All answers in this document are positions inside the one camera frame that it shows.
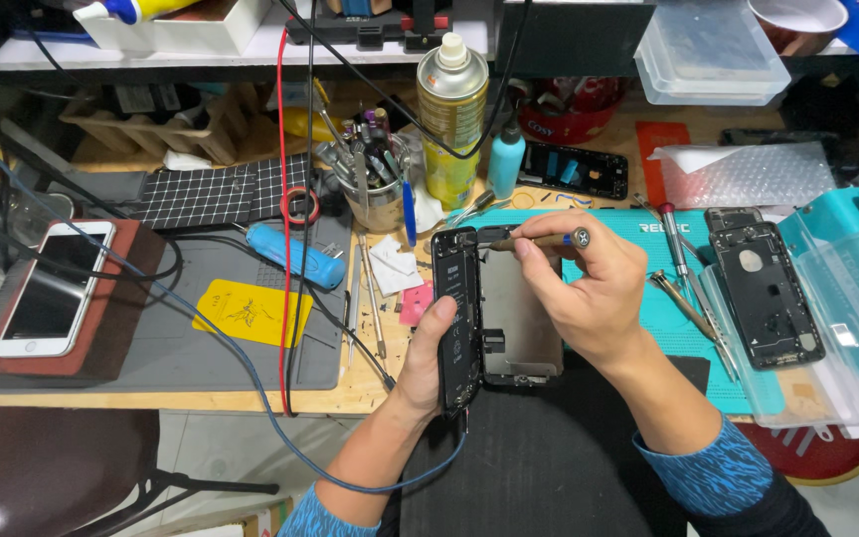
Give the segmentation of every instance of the pink sticker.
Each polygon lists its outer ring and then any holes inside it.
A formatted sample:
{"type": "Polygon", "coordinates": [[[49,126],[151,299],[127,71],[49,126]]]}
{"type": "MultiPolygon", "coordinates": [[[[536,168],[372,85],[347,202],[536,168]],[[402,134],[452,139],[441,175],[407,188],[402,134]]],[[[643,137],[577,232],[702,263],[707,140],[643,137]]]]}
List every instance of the pink sticker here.
{"type": "Polygon", "coordinates": [[[416,326],[420,323],[423,311],[432,304],[432,281],[424,280],[422,286],[403,290],[403,311],[400,311],[400,324],[416,326]]]}

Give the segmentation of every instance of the person's left hand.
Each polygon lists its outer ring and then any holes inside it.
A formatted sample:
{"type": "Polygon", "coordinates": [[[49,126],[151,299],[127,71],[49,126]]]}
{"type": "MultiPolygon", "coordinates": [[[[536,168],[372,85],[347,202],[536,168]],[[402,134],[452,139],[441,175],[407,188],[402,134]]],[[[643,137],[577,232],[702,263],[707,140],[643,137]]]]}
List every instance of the person's left hand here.
{"type": "Polygon", "coordinates": [[[444,296],[427,308],[407,349],[403,371],[390,392],[400,412],[417,422],[429,422],[439,414],[439,340],[456,315],[456,301],[444,296]]]}

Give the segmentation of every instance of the orange card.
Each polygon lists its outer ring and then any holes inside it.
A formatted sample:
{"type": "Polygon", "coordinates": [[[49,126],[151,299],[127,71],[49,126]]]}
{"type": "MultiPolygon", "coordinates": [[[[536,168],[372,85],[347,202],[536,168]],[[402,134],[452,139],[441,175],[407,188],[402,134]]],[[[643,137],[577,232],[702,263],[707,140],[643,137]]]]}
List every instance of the orange card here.
{"type": "Polygon", "coordinates": [[[662,161],[650,161],[648,158],[655,152],[656,147],[691,143],[688,127],[684,123],[636,121],[635,134],[638,138],[638,152],[641,153],[641,169],[645,173],[648,201],[657,207],[667,201],[662,177],[662,161]]]}

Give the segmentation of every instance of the blue screwdriver handle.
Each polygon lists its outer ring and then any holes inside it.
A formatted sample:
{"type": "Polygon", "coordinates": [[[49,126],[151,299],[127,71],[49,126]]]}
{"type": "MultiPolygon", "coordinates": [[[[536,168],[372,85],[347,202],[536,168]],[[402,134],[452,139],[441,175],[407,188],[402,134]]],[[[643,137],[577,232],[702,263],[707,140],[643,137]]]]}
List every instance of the blue screwdriver handle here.
{"type": "Polygon", "coordinates": [[[407,242],[413,248],[416,246],[416,206],[408,180],[403,181],[403,221],[407,225],[407,242]]]}
{"type": "MultiPolygon", "coordinates": [[[[286,263],[286,238],[283,233],[267,224],[252,224],[247,229],[247,244],[257,253],[285,266],[286,263]]],[[[304,259],[304,245],[299,241],[290,239],[290,273],[301,273],[301,261],[304,259]]],[[[323,287],[334,288],[340,285],[346,275],[346,263],[340,259],[334,259],[324,252],[316,249],[307,250],[307,270],[304,277],[311,282],[323,287]]]]}

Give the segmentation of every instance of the bubble wrap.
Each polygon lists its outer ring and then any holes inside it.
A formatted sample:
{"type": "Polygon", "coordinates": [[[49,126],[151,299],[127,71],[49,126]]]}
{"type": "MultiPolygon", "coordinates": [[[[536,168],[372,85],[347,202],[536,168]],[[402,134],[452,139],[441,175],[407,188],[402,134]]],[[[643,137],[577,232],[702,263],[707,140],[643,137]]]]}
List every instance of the bubble wrap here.
{"type": "Polygon", "coordinates": [[[662,159],[677,208],[803,205],[835,188],[820,142],[752,145],[692,173],[662,159]]]}

